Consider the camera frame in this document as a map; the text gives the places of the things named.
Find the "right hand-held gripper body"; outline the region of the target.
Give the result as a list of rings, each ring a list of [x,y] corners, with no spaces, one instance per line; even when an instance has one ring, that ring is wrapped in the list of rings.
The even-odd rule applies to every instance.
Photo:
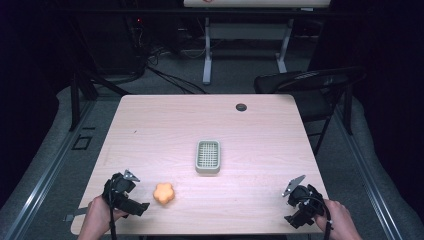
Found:
[[[293,215],[285,216],[287,222],[295,229],[305,224],[312,225],[316,215],[324,215],[324,200],[315,187],[299,185],[290,194],[287,203],[298,210]]]

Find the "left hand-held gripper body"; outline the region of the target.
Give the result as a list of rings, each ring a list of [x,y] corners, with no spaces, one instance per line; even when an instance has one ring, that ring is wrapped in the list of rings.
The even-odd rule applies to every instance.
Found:
[[[130,215],[141,216],[150,206],[149,203],[139,203],[129,198],[129,193],[136,187],[136,182],[124,177],[124,173],[115,173],[104,185],[102,198],[113,209],[118,209]]]

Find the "orange flower-shaped soap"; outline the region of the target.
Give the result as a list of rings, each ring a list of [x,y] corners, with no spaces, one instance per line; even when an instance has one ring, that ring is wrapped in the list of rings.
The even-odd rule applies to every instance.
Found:
[[[153,192],[153,197],[160,204],[167,204],[175,197],[175,192],[171,183],[158,183]]]

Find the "grey-green soap dish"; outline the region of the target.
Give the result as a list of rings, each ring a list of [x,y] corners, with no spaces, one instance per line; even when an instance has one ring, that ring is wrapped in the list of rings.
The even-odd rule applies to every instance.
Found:
[[[196,150],[195,169],[199,174],[217,174],[221,167],[220,143],[201,140]]]

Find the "person's left hand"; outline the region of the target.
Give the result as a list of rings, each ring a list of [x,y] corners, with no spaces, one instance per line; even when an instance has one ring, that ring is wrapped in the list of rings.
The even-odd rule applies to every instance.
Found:
[[[110,219],[117,221],[125,216],[127,216],[126,212],[117,209],[110,210],[106,201],[101,196],[97,196],[88,205],[81,230],[86,226],[100,226],[108,228],[109,231]]]

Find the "person's right hand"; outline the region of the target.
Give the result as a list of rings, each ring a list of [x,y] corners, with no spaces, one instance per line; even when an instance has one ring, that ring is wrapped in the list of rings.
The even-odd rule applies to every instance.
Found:
[[[333,221],[333,228],[356,228],[349,210],[344,205],[338,201],[328,199],[325,199],[324,203],[330,212],[331,220]]]

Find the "black folding chair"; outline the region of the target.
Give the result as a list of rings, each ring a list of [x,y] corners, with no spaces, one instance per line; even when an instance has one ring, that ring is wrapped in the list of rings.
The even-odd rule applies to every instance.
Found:
[[[313,153],[317,155],[340,100],[343,100],[345,128],[352,133],[352,87],[365,77],[365,69],[361,66],[293,71],[256,77],[253,87],[257,94],[293,96],[304,123],[323,121],[319,132],[308,133],[310,138],[317,138],[313,147]]]

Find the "black metal stand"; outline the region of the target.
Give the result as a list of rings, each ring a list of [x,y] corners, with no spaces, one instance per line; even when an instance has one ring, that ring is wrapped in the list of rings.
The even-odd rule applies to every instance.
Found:
[[[107,81],[105,78],[92,71],[77,71],[70,80],[71,116],[70,131],[76,129],[81,120],[80,100],[84,97],[88,101],[95,101],[99,97],[94,84],[100,84],[120,96],[128,95],[129,92]]]

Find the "dark computer tower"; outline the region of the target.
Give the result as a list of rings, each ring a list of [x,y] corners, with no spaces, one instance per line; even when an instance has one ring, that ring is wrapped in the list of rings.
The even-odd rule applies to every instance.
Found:
[[[145,58],[133,43],[122,16],[81,15],[78,17],[97,71],[103,75],[139,75]]]

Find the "white desk with metal legs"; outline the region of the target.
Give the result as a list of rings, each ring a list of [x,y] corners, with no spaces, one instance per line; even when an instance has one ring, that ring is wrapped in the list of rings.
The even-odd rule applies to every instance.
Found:
[[[301,13],[315,13],[316,9],[328,9],[331,0],[183,0],[191,10],[299,10]],[[293,29],[293,18],[281,23],[268,20],[204,20],[205,61],[203,83],[211,83],[212,52],[211,41],[215,40],[281,40],[280,51],[275,55],[280,73],[287,71],[285,54]]]

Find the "aluminium floor rail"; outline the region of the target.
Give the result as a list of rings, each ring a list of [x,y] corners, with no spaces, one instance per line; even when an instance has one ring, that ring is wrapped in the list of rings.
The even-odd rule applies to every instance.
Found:
[[[68,129],[61,108],[17,189],[0,210],[0,240],[76,240],[71,232],[103,141],[107,107],[83,106],[77,127]]]
[[[377,187],[377,184],[371,174],[371,171],[368,168],[368,164],[365,161],[365,158],[360,150],[356,139],[353,135],[350,135],[343,123],[342,112],[339,108],[335,110],[335,122],[342,132],[344,140],[349,146],[356,165],[359,171],[359,175],[362,180],[362,185],[368,195],[368,198],[371,202],[371,205],[374,209],[375,214],[383,228],[383,231],[388,240],[404,240],[402,234],[399,231],[398,226],[396,225],[394,218],[386,204],[386,201],[383,199],[383,196],[380,190]]]

